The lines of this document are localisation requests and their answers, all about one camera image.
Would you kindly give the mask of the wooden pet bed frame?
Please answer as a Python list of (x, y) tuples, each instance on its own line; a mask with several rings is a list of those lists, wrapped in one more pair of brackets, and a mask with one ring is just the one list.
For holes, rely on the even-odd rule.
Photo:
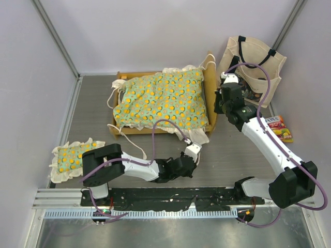
[[(215, 90), (217, 88), (217, 78), (216, 78), (216, 69), (214, 69), (214, 66), (216, 67), (216, 64), (209, 63), (209, 62), (215, 62), (215, 58), (212, 55), (211, 51), (208, 51), (208, 54), (202, 64), (203, 67), (206, 68), (206, 70), (203, 71), (203, 75), (205, 76), (205, 79), (202, 83), (203, 88), (203, 95), (205, 100), (205, 106), (207, 110), (207, 116), (208, 116), (208, 124), (205, 126), (205, 132), (207, 133), (207, 136), (210, 137), (212, 132), (215, 129), (216, 122), (217, 122), (217, 114), (214, 113), (214, 104), (215, 104)], [(118, 72), (117, 73), (117, 79), (121, 80), (130, 80), (132, 78), (140, 78), (145, 75), (152, 75), (157, 73), (157, 71), (150, 71), (150, 72)], [(117, 105), (119, 93), (115, 93), (113, 106)], [(121, 135), (121, 133), (116, 130), (114, 127), (110, 126), (108, 127), (111, 134), (114, 135), (115, 138)], [(125, 135), (136, 135), (136, 134), (152, 134), (152, 130), (149, 128), (143, 128), (142, 130), (138, 130), (136, 128), (130, 128), (130, 127), (123, 127), (121, 131)]]

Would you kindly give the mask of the lemon print pet mattress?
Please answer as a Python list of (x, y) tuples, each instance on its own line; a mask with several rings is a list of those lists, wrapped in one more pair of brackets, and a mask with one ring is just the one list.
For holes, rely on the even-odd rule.
[(183, 136), (200, 145), (207, 144), (207, 109), (202, 96), (203, 68), (187, 66), (164, 69), (152, 75), (117, 79), (112, 88), (118, 92), (112, 108), (115, 123), (112, 130), (124, 135), (124, 127), (141, 131), (160, 129)]

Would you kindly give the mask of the small lemon print pillow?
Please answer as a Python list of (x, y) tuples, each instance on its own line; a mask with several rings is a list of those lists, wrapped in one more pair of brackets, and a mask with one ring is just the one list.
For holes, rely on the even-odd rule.
[(86, 142), (67, 142), (63, 146), (57, 146), (52, 150), (53, 159), (50, 180), (52, 183), (62, 183), (74, 177), (83, 175), (83, 153), (105, 146), (103, 141), (94, 141), (89, 138)]

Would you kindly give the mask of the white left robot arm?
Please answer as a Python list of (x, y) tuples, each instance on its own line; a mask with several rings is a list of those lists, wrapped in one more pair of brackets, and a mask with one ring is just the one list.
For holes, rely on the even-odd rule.
[(120, 144), (111, 144), (82, 154), (83, 186), (89, 188), (92, 200), (105, 206), (110, 200), (108, 182), (122, 175), (148, 182), (166, 183), (178, 177), (192, 177), (202, 146), (191, 143), (174, 159), (145, 160), (122, 151)]

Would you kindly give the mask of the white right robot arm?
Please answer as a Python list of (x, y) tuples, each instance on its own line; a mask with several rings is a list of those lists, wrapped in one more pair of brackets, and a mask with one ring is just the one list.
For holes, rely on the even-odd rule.
[(246, 105), (237, 83), (225, 83), (215, 92), (217, 114), (224, 114), (229, 123), (248, 137), (267, 159), (276, 178), (274, 180), (244, 178), (235, 183), (234, 199), (245, 204), (252, 197), (271, 199), (284, 209), (314, 195), (317, 166), (296, 156), (273, 133), (262, 114), (253, 105)]

